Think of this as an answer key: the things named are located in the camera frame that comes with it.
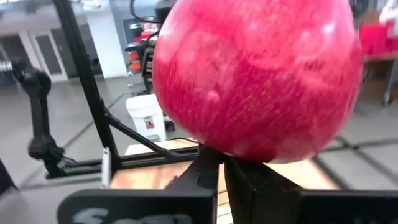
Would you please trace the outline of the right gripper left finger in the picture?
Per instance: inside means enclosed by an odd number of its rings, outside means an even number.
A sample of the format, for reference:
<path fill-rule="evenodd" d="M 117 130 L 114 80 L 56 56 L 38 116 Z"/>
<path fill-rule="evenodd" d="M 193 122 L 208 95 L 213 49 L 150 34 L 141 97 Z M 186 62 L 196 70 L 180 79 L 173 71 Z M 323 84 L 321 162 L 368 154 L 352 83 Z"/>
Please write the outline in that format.
<path fill-rule="evenodd" d="M 86 189 L 66 197 L 59 224 L 216 223 L 218 172 L 224 155 L 203 148 L 185 172 L 162 190 Z"/>

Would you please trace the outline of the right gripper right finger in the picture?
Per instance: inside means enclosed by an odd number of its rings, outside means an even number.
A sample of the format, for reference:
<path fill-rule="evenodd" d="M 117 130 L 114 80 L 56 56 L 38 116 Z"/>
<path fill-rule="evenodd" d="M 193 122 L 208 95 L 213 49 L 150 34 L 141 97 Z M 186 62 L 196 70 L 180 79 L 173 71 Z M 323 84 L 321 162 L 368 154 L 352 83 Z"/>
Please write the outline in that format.
<path fill-rule="evenodd" d="M 224 173 L 235 224 L 397 223 L 397 192 L 307 190 L 258 162 L 227 157 Z"/>

